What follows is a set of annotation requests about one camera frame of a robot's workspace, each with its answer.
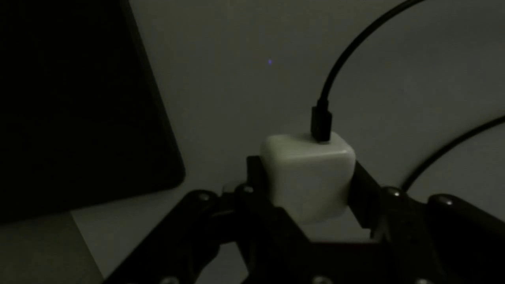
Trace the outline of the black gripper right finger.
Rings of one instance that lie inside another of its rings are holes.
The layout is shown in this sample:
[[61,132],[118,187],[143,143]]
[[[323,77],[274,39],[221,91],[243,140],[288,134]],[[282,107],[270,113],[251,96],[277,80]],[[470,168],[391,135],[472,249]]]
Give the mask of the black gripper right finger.
[[347,205],[363,228],[378,231],[386,227],[388,193],[359,162],[350,179]]

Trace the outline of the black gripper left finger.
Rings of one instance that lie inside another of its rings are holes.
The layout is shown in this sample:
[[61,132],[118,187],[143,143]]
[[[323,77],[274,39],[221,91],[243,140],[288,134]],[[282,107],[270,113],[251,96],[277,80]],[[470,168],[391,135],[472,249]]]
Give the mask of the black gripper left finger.
[[251,206],[270,206],[273,208],[274,203],[271,200],[271,184],[266,168],[258,156],[249,156],[246,159],[246,187],[244,201]]

